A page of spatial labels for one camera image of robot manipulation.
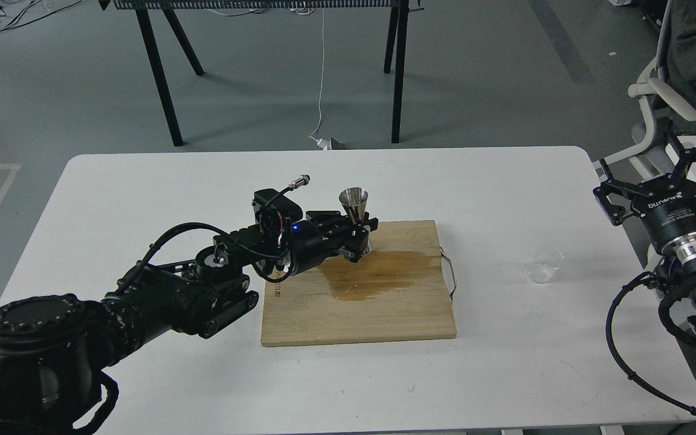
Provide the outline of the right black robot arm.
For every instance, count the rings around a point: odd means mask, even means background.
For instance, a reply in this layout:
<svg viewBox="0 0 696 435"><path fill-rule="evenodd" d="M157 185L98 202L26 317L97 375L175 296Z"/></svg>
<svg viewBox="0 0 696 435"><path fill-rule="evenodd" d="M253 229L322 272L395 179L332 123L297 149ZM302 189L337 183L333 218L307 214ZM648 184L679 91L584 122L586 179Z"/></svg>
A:
<svg viewBox="0 0 696 435"><path fill-rule="evenodd" d="M665 330L677 341L696 347L696 147L679 148L671 172L640 184L618 181L608 169L603 172L604 181L592 191L603 212L615 226L638 218L659 256L654 269L629 281L611 302L605 320L608 350L630 381L696 416L695 407L662 393L631 369L613 338L616 309L633 289L646 286L661 295L657 313Z"/></svg>

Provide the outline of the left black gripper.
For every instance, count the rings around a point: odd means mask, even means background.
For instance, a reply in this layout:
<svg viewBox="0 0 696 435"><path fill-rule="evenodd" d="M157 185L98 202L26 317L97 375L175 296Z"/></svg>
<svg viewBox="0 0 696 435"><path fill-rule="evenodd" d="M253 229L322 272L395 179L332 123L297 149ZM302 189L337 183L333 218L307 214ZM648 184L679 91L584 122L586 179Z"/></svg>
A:
<svg viewBox="0 0 696 435"><path fill-rule="evenodd" d="M289 234L290 275L343 256L351 263L371 253L370 234L378 229L377 217L353 225L339 210L308 210L306 220L293 223Z"/></svg>

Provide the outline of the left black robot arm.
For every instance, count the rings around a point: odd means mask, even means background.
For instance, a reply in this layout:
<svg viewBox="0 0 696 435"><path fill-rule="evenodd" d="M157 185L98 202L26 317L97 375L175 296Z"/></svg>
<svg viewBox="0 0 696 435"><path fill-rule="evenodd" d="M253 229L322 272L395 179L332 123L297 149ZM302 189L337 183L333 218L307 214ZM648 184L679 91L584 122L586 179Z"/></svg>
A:
<svg viewBox="0 0 696 435"><path fill-rule="evenodd" d="M378 220L367 190L343 190L343 210L303 212L287 194L309 181L258 190L249 227L169 228L100 301L39 295L0 306L0 434L96 433L119 397L105 368L170 330L208 339L249 313L260 295L247 266L278 284L328 258L369 254Z"/></svg>

